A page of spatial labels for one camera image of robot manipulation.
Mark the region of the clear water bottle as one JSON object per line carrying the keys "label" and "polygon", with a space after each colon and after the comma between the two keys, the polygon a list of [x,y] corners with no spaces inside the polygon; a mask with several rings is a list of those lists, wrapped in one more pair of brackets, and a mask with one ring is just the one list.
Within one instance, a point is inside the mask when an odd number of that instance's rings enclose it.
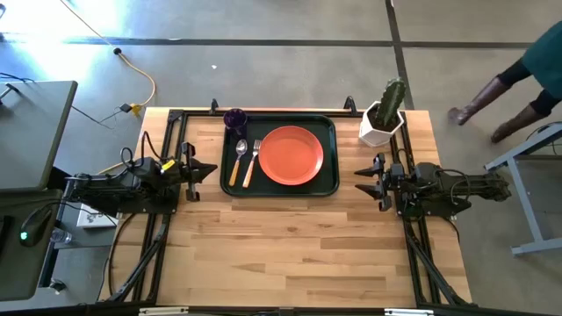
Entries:
{"label": "clear water bottle", "polygon": [[58,244],[69,244],[73,240],[70,232],[55,227],[51,233],[50,241]]}

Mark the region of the dark green tray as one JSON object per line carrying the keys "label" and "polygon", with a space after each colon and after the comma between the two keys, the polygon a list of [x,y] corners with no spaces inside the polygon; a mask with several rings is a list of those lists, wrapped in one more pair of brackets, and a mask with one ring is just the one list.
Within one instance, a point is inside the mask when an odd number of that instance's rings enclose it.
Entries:
{"label": "dark green tray", "polygon": [[[272,130],[281,126],[299,126],[312,132],[320,141],[324,150],[324,162],[320,172],[309,182],[287,186],[270,180],[261,170],[258,156],[249,187],[242,188],[242,183],[252,157],[255,140],[263,138]],[[227,194],[238,198],[265,197],[325,197],[337,191],[339,186],[339,169],[334,122],[318,114],[249,114],[247,123],[248,150],[241,157],[240,167],[233,187],[228,185],[231,172],[237,157],[235,147],[241,139],[236,139],[224,132],[222,161],[220,167],[220,186]]]}

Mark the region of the white hexagonal plant pot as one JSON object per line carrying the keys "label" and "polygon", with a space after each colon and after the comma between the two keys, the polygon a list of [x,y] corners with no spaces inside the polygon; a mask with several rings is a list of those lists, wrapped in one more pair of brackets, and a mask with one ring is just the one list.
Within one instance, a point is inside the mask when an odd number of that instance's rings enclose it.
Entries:
{"label": "white hexagonal plant pot", "polygon": [[365,111],[362,116],[362,121],[359,126],[359,139],[369,147],[379,147],[387,144],[390,139],[396,134],[396,132],[402,127],[404,124],[404,119],[400,114],[400,111],[396,111],[395,115],[395,123],[391,123],[390,131],[383,131],[379,129],[375,129],[371,126],[371,122],[368,119],[368,114],[371,112],[376,112],[378,106],[380,105],[379,101],[374,101]]}

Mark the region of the black device with light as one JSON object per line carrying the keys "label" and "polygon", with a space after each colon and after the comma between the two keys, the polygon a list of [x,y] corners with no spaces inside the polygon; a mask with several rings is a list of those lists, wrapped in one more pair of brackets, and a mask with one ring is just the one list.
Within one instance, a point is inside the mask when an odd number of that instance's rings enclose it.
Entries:
{"label": "black device with light", "polygon": [[37,245],[52,228],[53,211],[49,205],[34,210],[21,224],[19,243],[26,248]]}

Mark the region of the fork with wooden handle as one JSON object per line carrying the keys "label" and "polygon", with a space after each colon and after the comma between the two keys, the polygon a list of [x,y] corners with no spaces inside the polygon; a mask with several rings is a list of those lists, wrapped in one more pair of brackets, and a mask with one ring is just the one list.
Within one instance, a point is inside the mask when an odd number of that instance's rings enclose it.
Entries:
{"label": "fork with wooden handle", "polygon": [[246,175],[245,175],[243,183],[242,183],[243,189],[247,189],[249,187],[251,177],[252,177],[252,174],[253,174],[253,170],[254,170],[254,166],[255,166],[255,160],[256,160],[256,157],[259,154],[259,150],[260,150],[261,145],[262,145],[262,140],[255,140],[254,146],[253,146],[252,157],[251,157],[251,160],[250,160],[250,163],[249,163],[249,167],[248,167],[248,170],[246,172]]}

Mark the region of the grey metal table stand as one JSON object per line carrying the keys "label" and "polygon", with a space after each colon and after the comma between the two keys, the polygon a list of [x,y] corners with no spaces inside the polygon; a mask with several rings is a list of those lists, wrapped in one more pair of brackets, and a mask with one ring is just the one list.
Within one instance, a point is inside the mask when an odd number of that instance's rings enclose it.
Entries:
{"label": "grey metal table stand", "polygon": [[558,154],[537,151],[562,139],[562,122],[540,127],[526,141],[484,165],[487,171],[508,168],[533,241],[511,248],[514,256],[562,248],[550,216],[562,216],[562,148]]}

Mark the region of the dark purple cup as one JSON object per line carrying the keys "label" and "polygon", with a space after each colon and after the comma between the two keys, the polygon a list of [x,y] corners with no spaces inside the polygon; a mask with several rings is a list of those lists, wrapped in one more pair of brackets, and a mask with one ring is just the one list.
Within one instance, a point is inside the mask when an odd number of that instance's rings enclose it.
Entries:
{"label": "dark purple cup", "polygon": [[236,139],[245,139],[247,135],[248,116],[240,108],[228,110],[223,115],[226,132]]}

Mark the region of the dark grey desk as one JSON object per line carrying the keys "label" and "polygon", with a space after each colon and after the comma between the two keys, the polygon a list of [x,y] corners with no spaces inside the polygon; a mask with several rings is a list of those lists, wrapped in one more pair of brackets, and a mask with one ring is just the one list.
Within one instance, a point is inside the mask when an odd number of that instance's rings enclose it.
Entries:
{"label": "dark grey desk", "polygon": [[[34,295],[61,196],[60,190],[0,195],[0,301],[23,300]],[[19,243],[21,224],[34,210],[46,205],[53,211],[52,228],[34,247],[23,247]]]}

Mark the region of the orange round plate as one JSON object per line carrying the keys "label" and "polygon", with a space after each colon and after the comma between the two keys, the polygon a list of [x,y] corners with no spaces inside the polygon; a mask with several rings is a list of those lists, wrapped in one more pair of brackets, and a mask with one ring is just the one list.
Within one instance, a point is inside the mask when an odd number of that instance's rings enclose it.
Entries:
{"label": "orange round plate", "polygon": [[273,182],[297,186],[311,181],[324,162],[319,139],[304,127],[281,126],[262,140],[260,168]]}

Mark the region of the white metal bracket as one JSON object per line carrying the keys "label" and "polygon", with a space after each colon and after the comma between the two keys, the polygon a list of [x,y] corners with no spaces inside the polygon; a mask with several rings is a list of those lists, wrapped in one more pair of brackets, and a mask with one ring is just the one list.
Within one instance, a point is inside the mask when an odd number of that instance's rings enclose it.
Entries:
{"label": "white metal bracket", "polygon": [[188,315],[188,306],[156,306],[141,308],[138,316],[181,316]]}
{"label": "white metal bracket", "polygon": [[385,316],[435,316],[432,310],[385,308]]}

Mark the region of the white box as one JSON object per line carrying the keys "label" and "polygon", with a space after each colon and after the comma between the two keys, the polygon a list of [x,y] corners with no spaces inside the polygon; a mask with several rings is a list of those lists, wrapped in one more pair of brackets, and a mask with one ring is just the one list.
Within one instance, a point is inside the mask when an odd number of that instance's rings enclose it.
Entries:
{"label": "white box", "polygon": [[81,204],[80,212],[76,222],[77,227],[81,228],[106,228],[116,226],[118,220],[112,216],[105,215],[88,205]]}

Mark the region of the spoon with wooden handle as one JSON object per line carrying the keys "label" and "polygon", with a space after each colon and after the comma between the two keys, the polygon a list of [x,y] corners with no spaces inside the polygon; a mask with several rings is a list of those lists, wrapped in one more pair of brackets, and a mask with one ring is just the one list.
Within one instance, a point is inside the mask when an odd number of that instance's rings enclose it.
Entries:
{"label": "spoon with wooden handle", "polygon": [[235,185],[236,182],[236,178],[238,175],[238,170],[240,167],[240,160],[241,157],[247,152],[248,150],[248,142],[245,139],[241,139],[237,142],[236,147],[235,147],[235,152],[237,154],[235,163],[234,163],[234,168],[231,172],[231,176],[229,178],[228,181],[228,185],[233,187]]}

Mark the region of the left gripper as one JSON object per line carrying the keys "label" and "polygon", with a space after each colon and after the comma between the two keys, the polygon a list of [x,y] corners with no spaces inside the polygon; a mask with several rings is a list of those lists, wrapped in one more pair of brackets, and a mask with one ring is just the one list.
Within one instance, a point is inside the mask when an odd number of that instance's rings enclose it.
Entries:
{"label": "left gripper", "polygon": [[181,144],[180,154],[185,156],[186,162],[183,162],[180,158],[164,161],[159,169],[157,184],[159,187],[169,187],[175,184],[188,183],[186,198],[188,201],[196,202],[195,183],[202,183],[218,166],[195,159],[195,147],[189,142]]}

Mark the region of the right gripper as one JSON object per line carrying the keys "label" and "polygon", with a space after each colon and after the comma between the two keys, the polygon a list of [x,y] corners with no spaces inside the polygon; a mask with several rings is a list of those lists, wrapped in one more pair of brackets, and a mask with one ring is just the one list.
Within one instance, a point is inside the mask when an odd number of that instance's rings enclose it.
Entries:
{"label": "right gripper", "polygon": [[379,153],[375,156],[373,160],[374,165],[367,169],[360,169],[355,171],[354,174],[358,176],[374,177],[378,175],[378,180],[376,184],[356,184],[355,187],[364,193],[368,194],[374,200],[379,200],[378,209],[381,212],[388,211],[392,206],[392,199],[388,196],[389,191],[397,193],[400,198],[412,198],[416,193],[416,188],[414,186],[414,181],[411,176],[406,174],[404,180],[396,183],[392,182],[390,178],[389,169],[384,170],[385,155]]}

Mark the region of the person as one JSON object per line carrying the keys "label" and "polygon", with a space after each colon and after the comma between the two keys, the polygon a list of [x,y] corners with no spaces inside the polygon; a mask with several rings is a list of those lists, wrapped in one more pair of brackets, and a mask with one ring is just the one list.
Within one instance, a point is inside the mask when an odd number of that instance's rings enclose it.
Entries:
{"label": "person", "polygon": [[547,118],[562,102],[562,20],[530,45],[521,58],[494,76],[468,105],[451,108],[448,111],[450,121],[458,126],[464,125],[516,83],[530,76],[542,87],[541,92],[513,118],[496,128],[491,136],[494,144]]}

